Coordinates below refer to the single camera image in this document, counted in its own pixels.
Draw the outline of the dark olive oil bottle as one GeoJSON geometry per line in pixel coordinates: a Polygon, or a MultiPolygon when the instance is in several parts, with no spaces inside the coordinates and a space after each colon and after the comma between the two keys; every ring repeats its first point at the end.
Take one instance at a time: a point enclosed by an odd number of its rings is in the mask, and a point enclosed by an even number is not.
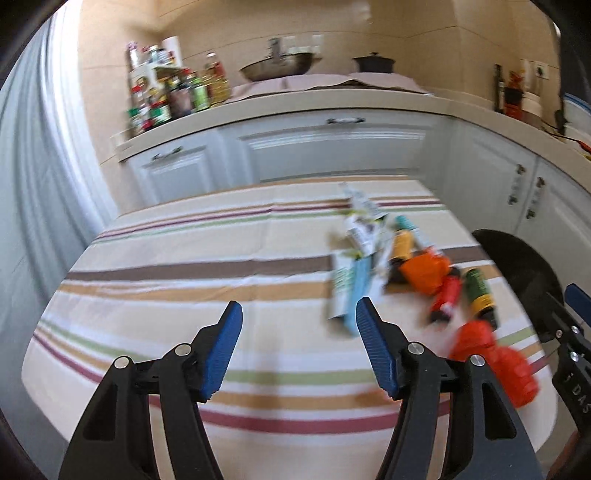
{"type": "Polygon", "coordinates": [[[494,111],[497,113],[504,113],[504,89],[502,66],[496,64],[494,70],[494,111]]]}

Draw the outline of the amber bottle yellow label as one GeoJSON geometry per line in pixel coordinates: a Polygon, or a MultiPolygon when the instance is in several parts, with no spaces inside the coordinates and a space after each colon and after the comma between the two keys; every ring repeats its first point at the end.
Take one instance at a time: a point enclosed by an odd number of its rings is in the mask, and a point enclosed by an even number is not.
{"type": "Polygon", "coordinates": [[[389,284],[406,284],[407,279],[401,271],[402,265],[413,257],[414,237],[402,229],[394,236],[394,244],[389,258],[389,284]]]}

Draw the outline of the red spray can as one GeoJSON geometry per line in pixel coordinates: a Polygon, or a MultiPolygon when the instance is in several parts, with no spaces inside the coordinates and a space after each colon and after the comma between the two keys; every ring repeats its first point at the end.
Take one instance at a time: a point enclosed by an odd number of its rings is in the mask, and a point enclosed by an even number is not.
{"type": "Polygon", "coordinates": [[[462,293],[462,274],[459,268],[452,267],[444,277],[441,289],[433,302],[429,320],[431,323],[448,324],[459,305],[462,293]]]}

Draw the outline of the small orange plastic bag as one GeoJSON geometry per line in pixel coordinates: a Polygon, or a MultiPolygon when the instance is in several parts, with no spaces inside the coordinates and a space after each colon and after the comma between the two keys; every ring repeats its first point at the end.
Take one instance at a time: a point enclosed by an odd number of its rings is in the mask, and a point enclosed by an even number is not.
{"type": "Polygon", "coordinates": [[[400,266],[403,277],[413,289],[427,296],[434,296],[440,291],[450,269],[450,259],[434,250],[424,251],[400,266]]]}

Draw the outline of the white stacked bowls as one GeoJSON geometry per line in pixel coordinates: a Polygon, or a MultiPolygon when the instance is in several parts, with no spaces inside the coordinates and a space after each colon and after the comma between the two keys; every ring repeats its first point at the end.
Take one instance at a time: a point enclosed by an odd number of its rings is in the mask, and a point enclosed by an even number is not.
{"type": "Polygon", "coordinates": [[[563,103],[566,135],[589,145],[591,142],[590,105],[569,93],[564,94],[563,103]]]}

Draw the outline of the black lined trash bin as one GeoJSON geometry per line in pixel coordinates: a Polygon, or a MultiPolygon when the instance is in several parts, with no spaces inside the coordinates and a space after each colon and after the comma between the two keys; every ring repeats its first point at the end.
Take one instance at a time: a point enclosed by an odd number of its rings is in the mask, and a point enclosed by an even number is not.
{"type": "Polygon", "coordinates": [[[478,229],[472,232],[496,264],[526,311],[541,343],[553,339],[544,323],[547,293],[561,305],[563,289],[550,264],[528,243],[502,231],[478,229]]]}

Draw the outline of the green bottle black cap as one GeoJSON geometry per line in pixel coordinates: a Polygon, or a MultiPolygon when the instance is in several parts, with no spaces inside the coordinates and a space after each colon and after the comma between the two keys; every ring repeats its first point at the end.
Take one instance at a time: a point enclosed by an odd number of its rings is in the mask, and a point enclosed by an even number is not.
{"type": "Polygon", "coordinates": [[[468,270],[464,277],[464,287],[473,318],[486,321],[493,330],[496,330],[498,328],[496,304],[482,270],[479,268],[468,270]]]}

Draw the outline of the condiment bottles rack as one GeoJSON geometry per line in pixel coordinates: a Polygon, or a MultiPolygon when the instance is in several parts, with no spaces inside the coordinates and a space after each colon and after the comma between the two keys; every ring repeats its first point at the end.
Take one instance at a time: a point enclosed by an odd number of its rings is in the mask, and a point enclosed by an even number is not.
{"type": "Polygon", "coordinates": [[[183,63],[176,36],[158,44],[126,46],[129,67],[128,133],[135,137],[158,126],[221,105],[231,89],[221,60],[213,52],[200,70],[183,63]]]}

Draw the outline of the crumpled white yellow carton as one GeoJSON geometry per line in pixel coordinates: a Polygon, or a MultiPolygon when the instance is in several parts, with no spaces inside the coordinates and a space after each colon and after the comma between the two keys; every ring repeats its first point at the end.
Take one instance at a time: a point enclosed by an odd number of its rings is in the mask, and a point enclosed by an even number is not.
{"type": "Polygon", "coordinates": [[[346,237],[361,257],[382,254],[389,250],[393,234],[386,223],[386,218],[374,219],[353,213],[346,216],[346,237]]]}

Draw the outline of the white ceramic jar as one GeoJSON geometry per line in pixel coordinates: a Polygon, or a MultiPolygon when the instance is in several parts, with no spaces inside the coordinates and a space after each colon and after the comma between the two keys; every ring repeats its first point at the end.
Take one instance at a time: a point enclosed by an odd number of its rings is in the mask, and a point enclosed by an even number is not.
{"type": "Polygon", "coordinates": [[[541,129],[543,109],[540,96],[532,92],[524,92],[521,107],[522,120],[534,128],[541,129]]]}

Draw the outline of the white kitchen cabinets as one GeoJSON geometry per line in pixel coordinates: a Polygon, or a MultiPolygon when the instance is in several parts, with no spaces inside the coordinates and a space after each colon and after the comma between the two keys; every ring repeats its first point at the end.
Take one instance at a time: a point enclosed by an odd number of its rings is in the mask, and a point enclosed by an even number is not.
{"type": "Polygon", "coordinates": [[[181,134],[171,123],[116,150],[153,205],[308,176],[403,174],[470,230],[520,238],[562,284],[590,285],[590,196],[540,153],[447,116],[393,110],[290,113],[181,134]]]}

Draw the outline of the white green lettered tube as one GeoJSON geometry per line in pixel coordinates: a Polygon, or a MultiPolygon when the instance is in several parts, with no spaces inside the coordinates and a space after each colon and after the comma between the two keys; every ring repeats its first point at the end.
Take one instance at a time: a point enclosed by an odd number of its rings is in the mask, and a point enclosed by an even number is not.
{"type": "Polygon", "coordinates": [[[332,293],[329,300],[329,319],[345,318],[352,309],[353,283],[355,282],[356,260],[359,259],[355,250],[338,250],[332,252],[332,293]]]}

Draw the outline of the striped tablecloth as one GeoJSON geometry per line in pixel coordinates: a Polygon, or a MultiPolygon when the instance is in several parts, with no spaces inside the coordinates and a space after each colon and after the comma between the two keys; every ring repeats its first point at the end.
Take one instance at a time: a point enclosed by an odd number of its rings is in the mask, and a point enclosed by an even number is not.
{"type": "Polygon", "coordinates": [[[540,391],[519,412],[535,447],[556,393],[512,290],[469,231],[426,187],[398,176],[315,178],[198,196],[119,217],[78,259],[33,333],[24,386],[70,437],[119,356],[157,359],[242,304],[221,389],[201,407],[228,479],[372,479],[400,406],[378,386],[360,338],[332,320],[335,252],[348,245],[346,191],[407,216],[493,292],[497,338],[521,352],[540,391]]]}

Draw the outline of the light blue tube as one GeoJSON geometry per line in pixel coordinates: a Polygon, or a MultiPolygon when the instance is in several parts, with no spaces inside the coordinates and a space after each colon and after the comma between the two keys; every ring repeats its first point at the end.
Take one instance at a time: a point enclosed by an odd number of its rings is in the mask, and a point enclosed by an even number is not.
{"type": "Polygon", "coordinates": [[[344,317],[344,326],[349,334],[359,335],[358,325],[356,325],[356,304],[365,297],[370,290],[372,282],[374,256],[366,256],[353,263],[353,273],[351,280],[351,289],[349,289],[348,303],[346,304],[346,315],[344,317]]]}

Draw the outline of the large red plastic bag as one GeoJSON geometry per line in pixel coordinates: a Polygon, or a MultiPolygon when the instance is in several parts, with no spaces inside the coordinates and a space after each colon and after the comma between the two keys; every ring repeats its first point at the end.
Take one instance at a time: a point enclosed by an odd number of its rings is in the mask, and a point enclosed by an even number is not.
{"type": "Polygon", "coordinates": [[[480,355],[490,366],[515,408],[531,403],[539,393],[539,384],[526,358],[517,350],[498,344],[490,324],[473,320],[458,331],[450,358],[469,360],[480,355]]]}

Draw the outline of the steel wok pan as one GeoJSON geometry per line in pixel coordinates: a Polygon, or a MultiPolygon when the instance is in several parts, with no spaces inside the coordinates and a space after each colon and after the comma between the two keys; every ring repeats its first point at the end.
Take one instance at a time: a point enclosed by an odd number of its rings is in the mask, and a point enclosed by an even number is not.
{"type": "Polygon", "coordinates": [[[270,54],[240,69],[242,77],[249,82],[259,82],[287,76],[304,75],[321,58],[310,49],[287,53],[283,50],[283,38],[273,37],[269,40],[270,54]]]}

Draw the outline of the black cast iron pot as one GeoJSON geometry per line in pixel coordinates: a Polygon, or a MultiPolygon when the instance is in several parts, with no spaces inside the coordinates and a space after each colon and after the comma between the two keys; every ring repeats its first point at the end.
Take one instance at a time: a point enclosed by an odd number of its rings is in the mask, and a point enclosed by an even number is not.
{"type": "Polygon", "coordinates": [[[389,57],[381,56],[377,52],[372,52],[366,56],[359,56],[353,58],[359,71],[362,73],[386,73],[392,74],[394,72],[394,64],[396,61],[389,57]]]}

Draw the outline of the teal capped white tube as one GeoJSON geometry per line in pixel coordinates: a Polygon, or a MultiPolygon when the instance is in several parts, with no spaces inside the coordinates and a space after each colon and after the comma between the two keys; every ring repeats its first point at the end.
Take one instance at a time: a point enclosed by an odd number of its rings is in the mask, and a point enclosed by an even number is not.
{"type": "Polygon", "coordinates": [[[409,231],[414,239],[415,246],[418,250],[430,252],[437,256],[443,256],[444,253],[440,250],[434,242],[417,226],[415,225],[406,215],[398,215],[396,217],[396,228],[398,231],[407,230],[409,231]]]}

